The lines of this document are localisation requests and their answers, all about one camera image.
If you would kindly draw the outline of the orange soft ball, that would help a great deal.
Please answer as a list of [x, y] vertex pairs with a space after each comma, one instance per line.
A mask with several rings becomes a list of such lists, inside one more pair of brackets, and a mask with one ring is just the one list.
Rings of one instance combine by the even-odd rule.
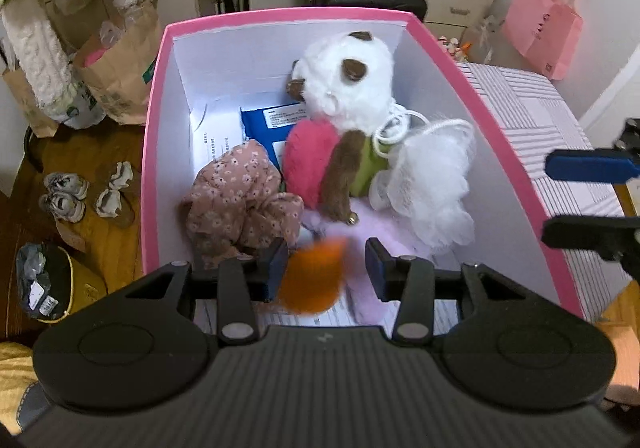
[[322, 239], [288, 257], [277, 302], [297, 315], [317, 315], [338, 300], [345, 273], [344, 238]]

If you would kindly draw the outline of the floral pink fabric scrunchie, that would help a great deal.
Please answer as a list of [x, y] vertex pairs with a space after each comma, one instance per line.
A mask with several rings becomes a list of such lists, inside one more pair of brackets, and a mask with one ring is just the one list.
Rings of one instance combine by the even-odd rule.
[[270, 246], [297, 242], [304, 202], [281, 189], [281, 175], [265, 148], [248, 140], [196, 175], [182, 206], [186, 234], [205, 267]]

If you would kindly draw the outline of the white mesh bath pouf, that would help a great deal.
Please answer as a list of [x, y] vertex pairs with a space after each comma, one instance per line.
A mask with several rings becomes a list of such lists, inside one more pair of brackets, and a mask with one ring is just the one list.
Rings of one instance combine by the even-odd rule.
[[463, 204], [475, 153], [471, 123], [431, 122], [407, 111], [375, 130], [372, 147], [387, 161], [370, 183], [373, 209], [395, 212], [432, 251], [474, 241], [474, 220]]

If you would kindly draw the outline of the green soft ball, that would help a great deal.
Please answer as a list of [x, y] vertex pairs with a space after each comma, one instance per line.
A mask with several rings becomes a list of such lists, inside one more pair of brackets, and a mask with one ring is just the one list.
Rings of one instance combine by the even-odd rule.
[[376, 153], [373, 139], [367, 137], [361, 151], [360, 166], [356, 177], [349, 188], [351, 197], [366, 197], [369, 194], [370, 184], [379, 171], [388, 167], [386, 157]]

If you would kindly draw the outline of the magenta fluffy pom ball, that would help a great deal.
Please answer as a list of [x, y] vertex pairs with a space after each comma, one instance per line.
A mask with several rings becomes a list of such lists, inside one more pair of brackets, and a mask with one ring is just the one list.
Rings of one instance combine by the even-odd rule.
[[321, 182], [340, 136], [323, 119], [303, 119], [288, 134], [282, 156], [282, 174], [289, 193], [302, 198], [306, 208], [317, 209]]

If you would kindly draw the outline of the blue wet wipes pack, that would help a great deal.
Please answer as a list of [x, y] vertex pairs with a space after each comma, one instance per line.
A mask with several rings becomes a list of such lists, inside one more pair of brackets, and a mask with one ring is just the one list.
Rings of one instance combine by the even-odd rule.
[[278, 169], [281, 168], [288, 134], [304, 119], [308, 119], [308, 116], [306, 105], [302, 102], [241, 111], [245, 136], [248, 140], [258, 141]]

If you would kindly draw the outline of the white plush toy brown ears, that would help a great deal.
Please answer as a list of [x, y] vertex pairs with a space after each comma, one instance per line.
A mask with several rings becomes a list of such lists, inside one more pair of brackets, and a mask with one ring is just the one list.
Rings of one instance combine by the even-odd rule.
[[329, 220], [349, 225], [358, 221], [349, 188], [366, 138], [392, 115], [393, 73], [387, 44], [366, 30], [320, 39], [292, 66], [286, 93], [306, 105], [308, 119], [330, 122], [340, 136], [316, 209]]

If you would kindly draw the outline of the pink paper bag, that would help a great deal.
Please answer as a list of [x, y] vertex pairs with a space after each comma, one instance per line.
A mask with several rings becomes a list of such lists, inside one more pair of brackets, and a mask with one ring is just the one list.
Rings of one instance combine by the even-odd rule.
[[532, 69], [562, 80], [572, 64], [584, 20], [579, 0], [512, 0], [503, 35]]

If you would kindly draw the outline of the white paper sheet in box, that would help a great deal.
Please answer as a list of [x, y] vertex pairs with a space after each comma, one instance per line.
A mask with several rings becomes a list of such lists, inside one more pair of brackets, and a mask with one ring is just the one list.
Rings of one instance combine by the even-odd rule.
[[248, 141], [241, 121], [242, 110], [258, 110], [297, 103], [284, 92], [258, 92], [240, 96], [222, 96], [205, 102], [190, 114], [194, 167], [198, 171], [219, 159], [235, 145]]

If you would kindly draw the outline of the pink cardboard box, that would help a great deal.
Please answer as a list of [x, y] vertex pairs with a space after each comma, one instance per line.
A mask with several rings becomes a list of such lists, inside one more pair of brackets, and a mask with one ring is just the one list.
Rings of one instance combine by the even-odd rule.
[[194, 18], [167, 26], [155, 64], [142, 155], [141, 257], [145, 271], [191, 258], [178, 205], [198, 172], [192, 116], [224, 128], [242, 102], [278, 93], [317, 39], [370, 30], [393, 50], [398, 100], [427, 115], [460, 117], [476, 131], [468, 208], [473, 244], [457, 259], [486, 263], [570, 312], [580, 309], [561, 252], [541, 244], [547, 214], [506, 135], [435, 37], [411, 13], [285, 8]]

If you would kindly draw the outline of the brown paper bag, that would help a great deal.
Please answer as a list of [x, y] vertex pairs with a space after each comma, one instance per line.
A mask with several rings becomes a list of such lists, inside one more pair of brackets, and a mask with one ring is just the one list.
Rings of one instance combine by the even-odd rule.
[[162, 39], [160, 19], [146, 2], [131, 10], [121, 26], [103, 25], [105, 36], [91, 36], [77, 51], [75, 70], [110, 119], [143, 126]]

